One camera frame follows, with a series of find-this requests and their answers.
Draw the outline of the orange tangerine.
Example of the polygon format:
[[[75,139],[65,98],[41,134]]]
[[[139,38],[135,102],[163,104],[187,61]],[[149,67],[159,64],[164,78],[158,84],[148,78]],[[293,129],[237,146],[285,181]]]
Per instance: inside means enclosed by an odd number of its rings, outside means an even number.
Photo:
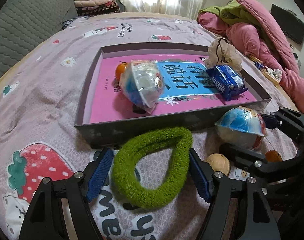
[[[127,62],[121,62],[121,63],[117,66],[117,68],[116,68],[116,70],[115,70],[115,78],[116,78],[117,81],[120,80],[121,74],[124,73],[124,71],[125,71],[126,68],[127,68],[127,65],[128,65]]]
[[[275,150],[269,150],[265,153],[265,159],[269,162],[269,163],[278,163],[278,162],[282,162],[283,159],[281,157],[281,155],[275,151]]]

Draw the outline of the red blue snack bowl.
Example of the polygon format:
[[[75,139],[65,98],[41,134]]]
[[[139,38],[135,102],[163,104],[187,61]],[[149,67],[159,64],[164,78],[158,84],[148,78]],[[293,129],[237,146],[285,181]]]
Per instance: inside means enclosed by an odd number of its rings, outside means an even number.
[[[215,123],[215,127],[223,142],[247,150],[259,148],[267,136],[262,116],[254,109],[243,106],[227,111]]]

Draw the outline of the blue snack packet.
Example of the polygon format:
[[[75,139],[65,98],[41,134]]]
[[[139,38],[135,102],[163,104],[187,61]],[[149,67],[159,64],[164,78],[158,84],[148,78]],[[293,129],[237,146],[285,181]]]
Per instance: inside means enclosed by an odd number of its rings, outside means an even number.
[[[206,70],[215,87],[226,101],[246,92],[244,79],[229,65],[216,65]]]

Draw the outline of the brown walnut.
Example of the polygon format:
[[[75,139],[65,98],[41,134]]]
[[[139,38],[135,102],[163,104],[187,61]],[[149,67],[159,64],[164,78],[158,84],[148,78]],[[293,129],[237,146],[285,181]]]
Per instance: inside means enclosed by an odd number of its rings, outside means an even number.
[[[206,163],[209,163],[214,172],[220,171],[224,175],[228,176],[230,172],[229,160],[220,153],[213,153],[207,159]]]

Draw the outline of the beige mesh drawstring bag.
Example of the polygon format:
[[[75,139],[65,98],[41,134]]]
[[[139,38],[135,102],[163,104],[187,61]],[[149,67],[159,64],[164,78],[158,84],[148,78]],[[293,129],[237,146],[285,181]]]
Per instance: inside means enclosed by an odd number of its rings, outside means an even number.
[[[236,48],[225,38],[216,38],[208,47],[208,53],[209,58],[205,61],[207,68],[228,65],[236,72],[240,72],[242,70],[242,58]]]

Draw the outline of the red white snack bowl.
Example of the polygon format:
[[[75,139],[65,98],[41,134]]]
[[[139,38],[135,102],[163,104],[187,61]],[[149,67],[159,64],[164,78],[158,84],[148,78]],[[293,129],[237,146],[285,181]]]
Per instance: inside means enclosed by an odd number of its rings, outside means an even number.
[[[164,91],[164,79],[156,61],[131,60],[120,76],[119,86],[129,101],[150,114]]]

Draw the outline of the white patterned scrunchie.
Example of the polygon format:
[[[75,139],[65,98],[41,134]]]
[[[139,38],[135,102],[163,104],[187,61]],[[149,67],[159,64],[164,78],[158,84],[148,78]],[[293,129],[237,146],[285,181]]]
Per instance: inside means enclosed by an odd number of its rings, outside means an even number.
[[[275,69],[267,68],[267,72],[268,72],[269,76],[273,77],[278,82],[281,81],[281,78],[283,76],[283,72],[281,70],[279,70],[277,68],[275,68]]]

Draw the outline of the yellow biscuit packet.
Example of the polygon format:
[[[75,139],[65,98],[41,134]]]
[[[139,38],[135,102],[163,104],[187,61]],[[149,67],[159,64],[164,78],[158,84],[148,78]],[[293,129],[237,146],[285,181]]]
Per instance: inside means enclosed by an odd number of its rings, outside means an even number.
[[[264,77],[266,77],[266,79],[268,79],[271,83],[273,83],[273,85],[275,85],[275,87],[280,86],[279,81],[275,77],[273,77],[273,75],[270,75],[266,69],[262,69],[261,73]]]

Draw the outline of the blue candy wrapper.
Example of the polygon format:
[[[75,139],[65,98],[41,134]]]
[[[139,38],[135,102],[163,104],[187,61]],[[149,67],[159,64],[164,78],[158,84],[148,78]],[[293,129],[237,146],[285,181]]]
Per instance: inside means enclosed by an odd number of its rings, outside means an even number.
[[[262,71],[263,69],[265,69],[265,66],[262,63],[258,62],[258,61],[255,61],[254,64],[255,64],[256,68],[258,70],[260,70],[260,71]]]

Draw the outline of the pink quilted comforter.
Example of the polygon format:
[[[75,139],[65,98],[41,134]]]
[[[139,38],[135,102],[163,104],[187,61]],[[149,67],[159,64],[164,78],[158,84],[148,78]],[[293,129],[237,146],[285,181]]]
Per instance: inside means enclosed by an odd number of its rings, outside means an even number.
[[[268,68],[281,70],[280,86],[304,113],[304,78],[300,76],[290,44],[279,24],[258,1],[236,1],[259,21],[260,27],[243,22],[228,25],[216,16],[202,21],[200,25],[226,37],[244,55],[256,57]]]

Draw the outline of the black television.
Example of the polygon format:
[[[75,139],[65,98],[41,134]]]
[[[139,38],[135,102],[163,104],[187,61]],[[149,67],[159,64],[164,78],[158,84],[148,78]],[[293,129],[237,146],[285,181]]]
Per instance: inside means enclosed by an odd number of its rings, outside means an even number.
[[[299,45],[304,42],[304,22],[295,13],[275,4],[271,5],[271,15],[281,27],[284,34]]]

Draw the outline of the pink blue book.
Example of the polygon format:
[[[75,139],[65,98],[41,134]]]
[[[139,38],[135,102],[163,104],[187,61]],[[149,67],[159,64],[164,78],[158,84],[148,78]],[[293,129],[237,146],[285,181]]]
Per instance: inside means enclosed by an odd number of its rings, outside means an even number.
[[[255,102],[252,92],[246,92],[225,101],[217,88],[207,79],[205,65],[200,55],[193,54],[145,54],[101,59],[96,66],[95,88],[87,123],[138,118],[145,116],[122,93],[115,70],[121,62],[131,60],[155,60],[165,85],[153,115],[180,113],[206,108],[242,105]]]

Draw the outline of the green garment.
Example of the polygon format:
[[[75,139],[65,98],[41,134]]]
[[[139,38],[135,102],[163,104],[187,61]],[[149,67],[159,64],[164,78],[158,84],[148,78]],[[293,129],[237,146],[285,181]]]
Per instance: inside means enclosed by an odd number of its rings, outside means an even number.
[[[228,5],[222,7],[211,6],[205,9],[200,9],[198,22],[201,23],[202,21],[209,20],[213,16],[216,16],[228,25],[243,22],[256,25],[257,27],[261,26],[259,21],[236,0],[232,0]]]

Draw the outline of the grey quilted headboard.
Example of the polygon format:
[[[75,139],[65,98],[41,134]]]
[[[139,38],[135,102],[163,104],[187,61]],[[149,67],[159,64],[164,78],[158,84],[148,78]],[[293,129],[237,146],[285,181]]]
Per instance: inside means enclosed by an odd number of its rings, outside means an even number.
[[[0,10],[0,78],[74,17],[74,0],[7,0]]]

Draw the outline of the stack of folded blankets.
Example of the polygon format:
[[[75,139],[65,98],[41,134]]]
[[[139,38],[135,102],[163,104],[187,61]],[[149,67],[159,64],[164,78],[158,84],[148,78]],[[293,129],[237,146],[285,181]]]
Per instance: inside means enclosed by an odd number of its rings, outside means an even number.
[[[74,0],[78,16],[114,14],[122,9],[117,0]]]

